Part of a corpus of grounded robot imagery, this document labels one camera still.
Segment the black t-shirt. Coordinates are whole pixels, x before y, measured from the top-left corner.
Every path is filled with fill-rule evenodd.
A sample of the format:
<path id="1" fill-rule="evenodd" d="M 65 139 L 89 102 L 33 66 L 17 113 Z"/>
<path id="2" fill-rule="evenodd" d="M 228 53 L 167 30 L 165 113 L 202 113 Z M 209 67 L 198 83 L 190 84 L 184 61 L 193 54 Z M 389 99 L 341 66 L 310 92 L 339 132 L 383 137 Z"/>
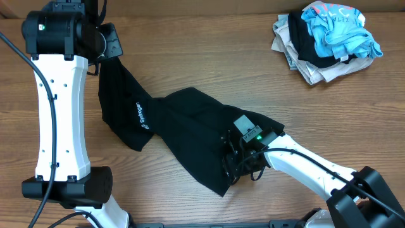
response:
<path id="1" fill-rule="evenodd" d="M 230 187 L 223 158 L 231 152 L 234 121 L 245 115 L 263 130 L 284 130 L 269 117 L 222 104 L 193 87 L 153 98 L 119 58 L 101 63 L 99 101 L 103 120 L 129 148 L 141 151 L 160 136 L 188 173 L 220 196 Z"/>

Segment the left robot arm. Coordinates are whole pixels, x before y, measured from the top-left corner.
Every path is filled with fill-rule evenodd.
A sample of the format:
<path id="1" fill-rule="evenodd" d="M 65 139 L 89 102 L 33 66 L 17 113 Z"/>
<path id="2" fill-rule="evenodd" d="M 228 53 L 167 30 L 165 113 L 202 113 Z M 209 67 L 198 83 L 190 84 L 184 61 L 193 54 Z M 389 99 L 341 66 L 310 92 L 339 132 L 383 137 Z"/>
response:
<path id="1" fill-rule="evenodd" d="M 122 54 L 113 24 L 104 23 L 97 1 L 51 1 L 22 24 L 35 72 L 40 144 L 35 174 L 22 194 L 57 203 L 94 227 L 131 227 L 132 218 L 112 195 L 112 171 L 93 167 L 84 137 L 84 89 L 88 68 Z"/>

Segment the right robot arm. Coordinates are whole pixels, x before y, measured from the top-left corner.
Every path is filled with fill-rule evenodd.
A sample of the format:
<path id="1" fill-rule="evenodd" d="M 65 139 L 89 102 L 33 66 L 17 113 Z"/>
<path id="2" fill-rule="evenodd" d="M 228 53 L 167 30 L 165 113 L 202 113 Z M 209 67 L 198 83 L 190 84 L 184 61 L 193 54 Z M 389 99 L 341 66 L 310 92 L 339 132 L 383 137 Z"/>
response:
<path id="1" fill-rule="evenodd" d="M 281 171 L 308 187 L 326 204 L 300 220 L 270 222 L 270 227 L 404 227 L 404 210 L 374 169 L 360 171 L 332 163 L 273 129 L 235 130 L 225 138 L 223 168 L 231 183 L 242 175 Z"/>

